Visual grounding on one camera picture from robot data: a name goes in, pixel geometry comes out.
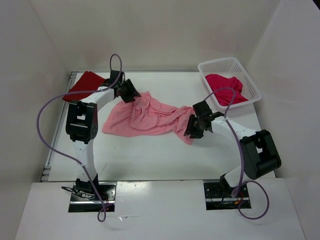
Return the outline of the light pink t-shirt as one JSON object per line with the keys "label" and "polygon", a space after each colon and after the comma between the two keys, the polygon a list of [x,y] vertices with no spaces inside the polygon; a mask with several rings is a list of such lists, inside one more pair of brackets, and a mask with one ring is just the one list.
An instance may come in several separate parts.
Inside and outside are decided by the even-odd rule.
{"label": "light pink t-shirt", "polygon": [[147,92],[142,92],[135,101],[117,103],[102,127],[104,134],[132,138],[159,136],[174,133],[185,144],[193,140],[185,136],[188,120],[194,114],[191,106],[176,107],[159,102]]}

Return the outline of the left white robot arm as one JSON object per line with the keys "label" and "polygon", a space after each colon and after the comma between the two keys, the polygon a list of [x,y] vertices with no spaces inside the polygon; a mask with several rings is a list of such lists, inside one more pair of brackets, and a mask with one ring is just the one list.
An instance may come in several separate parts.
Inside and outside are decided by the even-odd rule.
{"label": "left white robot arm", "polygon": [[130,103],[141,95],[125,73],[118,70],[111,70],[108,78],[86,71],[69,92],[63,97],[69,103],[65,131],[73,143],[76,159],[81,162],[73,190],[96,196],[94,189],[101,191],[93,153],[99,129],[98,112],[117,97]]}

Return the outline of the dark red t-shirt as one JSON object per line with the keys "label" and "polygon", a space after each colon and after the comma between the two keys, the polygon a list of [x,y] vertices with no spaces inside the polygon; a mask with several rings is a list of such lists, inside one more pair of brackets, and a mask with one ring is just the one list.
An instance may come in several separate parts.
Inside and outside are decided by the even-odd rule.
{"label": "dark red t-shirt", "polygon": [[[75,83],[75,85],[69,90],[72,92],[83,92],[83,91],[96,91],[105,79],[92,71],[86,71],[80,79]],[[65,95],[62,99],[65,102],[80,101],[87,98],[92,93],[79,93]]]}

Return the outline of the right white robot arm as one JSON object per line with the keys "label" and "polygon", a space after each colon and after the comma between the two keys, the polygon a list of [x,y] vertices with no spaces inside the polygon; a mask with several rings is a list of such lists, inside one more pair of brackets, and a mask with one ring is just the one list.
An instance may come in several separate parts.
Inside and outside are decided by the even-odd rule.
{"label": "right white robot arm", "polygon": [[269,131],[247,128],[230,120],[225,113],[213,112],[205,100],[192,108],[194,114],[189,116],[185,136],[201,139],[204,132],[209,131],[237,144],[240,166],[219,179],[225,195],[234,197],[243,184],[281,167],[282,161]]}

